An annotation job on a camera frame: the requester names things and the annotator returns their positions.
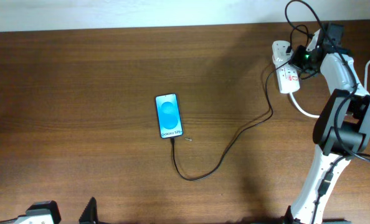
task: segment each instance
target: wooden surface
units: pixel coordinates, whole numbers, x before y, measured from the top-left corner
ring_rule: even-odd
[[[343,46],[363,80],[370,21],[343,24]],[[91,196],[111,223],[284,215],[311,166],[315,120],[278,92],[275,76],[273,118],[244,133],[221,168],[198,182],[175,172],[154,97],[178,94],[184,137],[193,139],[178,138],[178,161],[186,175],[203,174],[240,125],[267,112],[271,45],[290,31],[283,23],[0,33],[0,220],[55,200],[63,223],[75,223]],[[295,44],[304,42],[295,34]],[[325,79],[302,82],[295,97],[320,113]],[[347,167],[324,217],[370,223],[370,164]]]

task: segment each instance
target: table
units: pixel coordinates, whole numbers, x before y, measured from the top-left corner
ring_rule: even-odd
[[[340,23],[363,80],[370,21]],[[239,126],[266,116],[272,42],[290,31],[270,23],[0,33],[0,220],[55,200],[62,223],[76,223],[91,196],[110,223],[284,215],[313,160],[315,120],[278,92],[275,76],[272,119],[241,135],[221,168],[197,182],[175,172],[154,97],[178,94],[184,137],[193,140],[176,141],[180,168],[188,176],[208,172]],[[295,33],[294,44],[303,43]],[[370,91],[370,67],[368,83]],[[311,113],[329,96],[321,75],[295,93]],[[370,223],[370,164],[347,167],[324,218]]]

